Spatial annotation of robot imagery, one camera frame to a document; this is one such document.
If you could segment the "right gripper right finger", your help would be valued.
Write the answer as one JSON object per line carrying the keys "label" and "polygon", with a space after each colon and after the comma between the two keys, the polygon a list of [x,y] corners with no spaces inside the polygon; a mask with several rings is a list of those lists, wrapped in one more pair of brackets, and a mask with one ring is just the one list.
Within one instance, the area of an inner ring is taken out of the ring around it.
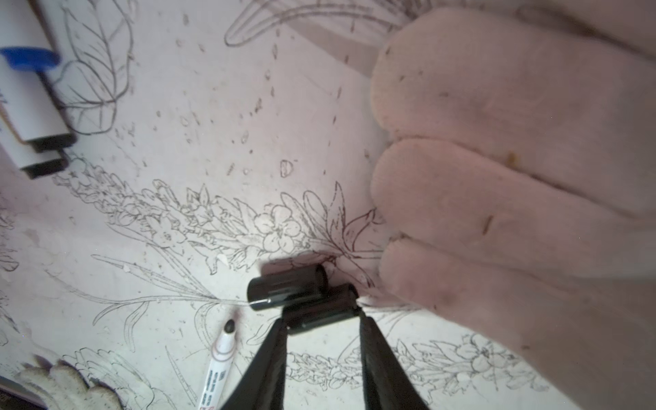
{"label": "right gripper right finger", "polygon": [[376,321],[362,310],[359,316],[365,409],[427,410],[429,407],[413,387]]}

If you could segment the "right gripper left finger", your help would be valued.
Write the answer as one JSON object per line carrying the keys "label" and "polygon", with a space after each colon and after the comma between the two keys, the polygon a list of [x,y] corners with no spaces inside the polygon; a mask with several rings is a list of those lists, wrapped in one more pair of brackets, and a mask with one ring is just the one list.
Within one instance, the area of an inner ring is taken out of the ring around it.
{"label": "right gripper left finger", "polygon": [[223,410],[284,408],[287,339],[288,329],[277,319]]}

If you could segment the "white marker cluster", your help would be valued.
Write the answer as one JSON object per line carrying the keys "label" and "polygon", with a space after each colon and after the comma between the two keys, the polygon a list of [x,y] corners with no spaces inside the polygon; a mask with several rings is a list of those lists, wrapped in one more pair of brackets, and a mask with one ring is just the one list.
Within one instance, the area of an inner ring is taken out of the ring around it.
{"label": "white marker cluster", "polygon": [[197,408],[199,410],[218,409],[227,377],[232,368],[236,353],[236,323],[229,319],[223,326],[210,350],[208,371],[203,381],[203,389]]}
{"label": "white marker cluster", "polygon": [[57,174],[68,167],[68,160],[57,151],[37,153],[31,146],[19,143],[4,120],[1,120],[1,146],[12,163],[29,179]]}

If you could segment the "black cap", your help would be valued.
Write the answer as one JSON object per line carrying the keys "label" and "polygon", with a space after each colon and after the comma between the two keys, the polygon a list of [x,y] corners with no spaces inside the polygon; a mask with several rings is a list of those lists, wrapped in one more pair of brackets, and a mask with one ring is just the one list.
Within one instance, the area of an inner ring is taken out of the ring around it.
{"label": "black cap", "polygon": [[285,307],[282,319],[290,335],[333,325],[359,315],[358,297],[352,284],[339,285],[320,299]]}
{"label": "black cap", "polygon": [[327,290],[326,270],[318,264],[254,278],[248,284],[247,300],[253,310],[260,311],[314,301]]}

